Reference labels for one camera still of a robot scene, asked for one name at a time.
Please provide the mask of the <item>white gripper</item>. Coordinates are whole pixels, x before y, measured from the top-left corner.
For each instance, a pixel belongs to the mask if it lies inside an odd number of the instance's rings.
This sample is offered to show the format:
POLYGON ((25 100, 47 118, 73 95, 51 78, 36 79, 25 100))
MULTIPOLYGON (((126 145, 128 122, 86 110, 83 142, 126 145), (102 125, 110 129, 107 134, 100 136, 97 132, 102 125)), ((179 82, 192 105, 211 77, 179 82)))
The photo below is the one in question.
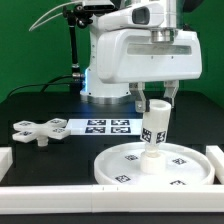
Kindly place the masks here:
POLYGON ((165 81, 164 97, 174 106, 178 80, 197 79, 202 72, 197 34, 182 30, 171 43, 153 43, 149 30, 104 33, 98 40, 96 65, 102 82, 130 83, 137 112, 150 111, 144 82, 165 81))

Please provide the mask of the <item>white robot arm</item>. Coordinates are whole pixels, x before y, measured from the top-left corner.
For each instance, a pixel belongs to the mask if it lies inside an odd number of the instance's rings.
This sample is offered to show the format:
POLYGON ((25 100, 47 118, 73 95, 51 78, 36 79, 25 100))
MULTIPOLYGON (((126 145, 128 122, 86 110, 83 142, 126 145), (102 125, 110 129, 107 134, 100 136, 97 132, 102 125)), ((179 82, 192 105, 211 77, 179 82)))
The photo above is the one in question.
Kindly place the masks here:
POLYGON ((147 82, 163 82, 163 99, 173 103, 179 82, 202 73, 197 33, 183 14, 204 0, 84 0, 93 14, 91 55, 81 99, 97 104, 135 100, 138 112, 149 108, 147 82))

